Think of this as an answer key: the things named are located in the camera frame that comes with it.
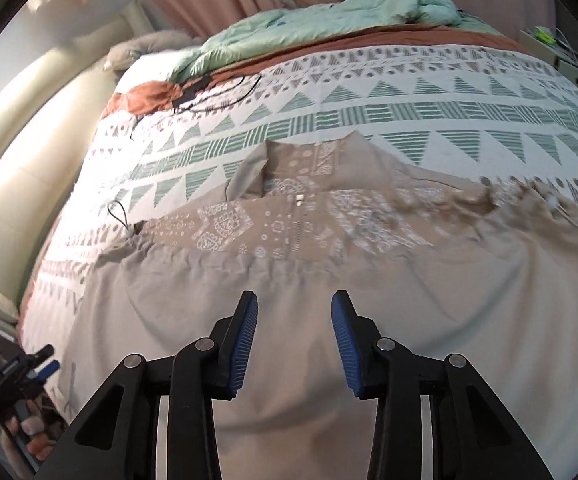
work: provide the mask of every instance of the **bedding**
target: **bedding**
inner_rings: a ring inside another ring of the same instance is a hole
[[[201,45],[205,38],[192,38],[185,30],[158,30],[111,47],[104,63],[105,70],[127,70],[140,56],[163,50],[181,50]]]
[[[267,10],[182,52],[175,79],[182,82],[289,46],[402,23],[457,25],[460,16],[451,0],[347,0],[306,9]]]
[[[458,14],[460,15],[460,24],[456,25],[456,28],[459,28],[460,30],[469,30],[471,32],[482,32],[484,34],[494,34],[496,36],[502,36],[502,34],[498,32],[498,30],[493,28],[488,23],[483,22],[477,16],[467,14],[462,10],[459,10]]]
[[[231,75],[175,111],[112,110],[38,266],[24,348],[51,343],[64,357],[90,269],[128,235],[111,201],[128,224],[202,202],[265,140],[307,144],[355,130],[407,164],[485,184],[543,182],[578,205],[578,89],[511,44],[443,44],[434,27],[420,32],[428,44],[270,54],[258,73]],[[58,381],[48,389],[68,412]]]
[[[63,357],[69,413],[126,355],[175,354],[256,292],[244,387],[214,402],[225,478],[366,474],[375,403],[345,384],[341,288],[416,353],[469,357],[556,478],[577,472],[578,207],[546,184],[422,170],[356,133],[266,141],[228,184],[102,254],[88,280]]]
[[[255,74],[279,62],[315,52],[381,44],[430,46],[434,43],[488,46],[529,54],[529,51],[521,44],[500,34],[467,33],[464,30],[457,32],[453,28],[419,23],[391,25],[300,44],[231,64],[211,73],[210,86],[234,76]],[[178,56],[177,52],[162,52],[147,55],[138,60],[120,79],[102,116],[106,117],[119,109],[127,110],[134,115],[142,115],[171,108],[172,100],[179,98],[182,92],[196,81],[191,80],[185,84],[168,82],[175,70]]]

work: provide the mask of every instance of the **white headboard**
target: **white headboard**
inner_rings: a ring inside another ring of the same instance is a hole
[[[54,48],[0,92],[0,323],[18,319],[31,269],[82,165],[116,76],[103,57],[152,32],[133,2],[92,33]]]

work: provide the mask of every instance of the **bedsheet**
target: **bedsheet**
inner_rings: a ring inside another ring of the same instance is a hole
[[[578,204],[578,89],[524,54],[464,45],[313,53],[192,105],[100,121],[23,314],[27,351],[50,343],[61,359],[88,270],[126,236],[109,201],[129,222],[159,218],[231,177],[265,139],[319,142],[357,130],[409,164],[483,182],[538,178]],[[48,390],[64,410],[57,379]]]

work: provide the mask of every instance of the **gray pillow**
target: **gray pillow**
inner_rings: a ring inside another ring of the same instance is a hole
[[[111,48],[104,70],[127,70],[144,54],[163,50],[180,50],[188,46],[201,45],[207,38],[192,38],[185,30],[159,30],[133,40],[119,43]]]

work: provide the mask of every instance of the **beige garment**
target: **beige garment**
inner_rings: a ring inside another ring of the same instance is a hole
[[[413,352],[467,356],[554,477],[571,479],[578,208],[552,196],[540,183],[485,187],[407,166],[358,134],[267,142],[228,184],[100,256],[60,390],[74,415],[125,355],[175,354],[253,290],[244,387],[214,402],[224,478],[364,478],[375,403],[345,384],[330,314],[342,288]],[[427,448],[423,469],[431,478]]]

